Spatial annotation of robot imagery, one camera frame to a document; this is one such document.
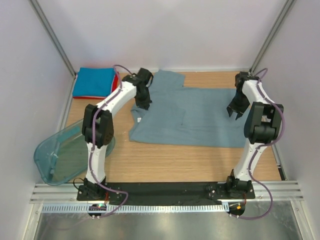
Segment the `grey-blue t shirt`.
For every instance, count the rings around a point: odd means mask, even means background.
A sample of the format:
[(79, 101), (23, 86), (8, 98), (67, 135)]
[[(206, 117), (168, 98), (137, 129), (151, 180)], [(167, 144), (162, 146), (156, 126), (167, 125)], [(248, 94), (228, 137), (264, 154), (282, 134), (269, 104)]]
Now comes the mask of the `grey-blue t shirt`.
[(131, 109), (133, 127), (129, 140), (147, 144), (242, 148), (244, 125), (228, 115), (227, 106), (235, 96), (234, 88), (198, 88), (184, 85), (180, 73), (159, 70), (149, 87), (152, 103), (144, 110)]

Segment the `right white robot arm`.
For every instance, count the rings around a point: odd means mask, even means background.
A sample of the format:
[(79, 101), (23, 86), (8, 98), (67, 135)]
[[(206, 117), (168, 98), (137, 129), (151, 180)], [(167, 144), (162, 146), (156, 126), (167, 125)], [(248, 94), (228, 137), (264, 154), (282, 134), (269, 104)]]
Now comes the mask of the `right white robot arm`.
[(235, 96), (227, 106), (228, 115), (236, 119), (248, 116), (244, 124), (243, 154), (227, 177), (225, 192), (231, 198), (240, 198), (253, 192), (253, 172), (264, 150), (279, 141), (284, 134), (284, 106), (275, 103), (263, 89), (260, 77), (241, 71), (235, 75)]

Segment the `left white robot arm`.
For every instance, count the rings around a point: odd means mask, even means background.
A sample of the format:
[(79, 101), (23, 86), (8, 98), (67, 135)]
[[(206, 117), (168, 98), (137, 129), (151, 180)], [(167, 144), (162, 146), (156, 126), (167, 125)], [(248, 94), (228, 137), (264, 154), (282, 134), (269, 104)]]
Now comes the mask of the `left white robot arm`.
[(96, 105), (85, 107), (82, 123), (88, 150), (88, 165), (83, 184), (78, 188), (77, 200), (102, 200), (106, 193), (105, 160), (109, 144), (114, 138), (113, 118), (131, 99), (138, 108), (148, 110), (152, 103), (149, 86), (153, 74), (140, 68), (138, 73), (126, 75), (108, 97)]

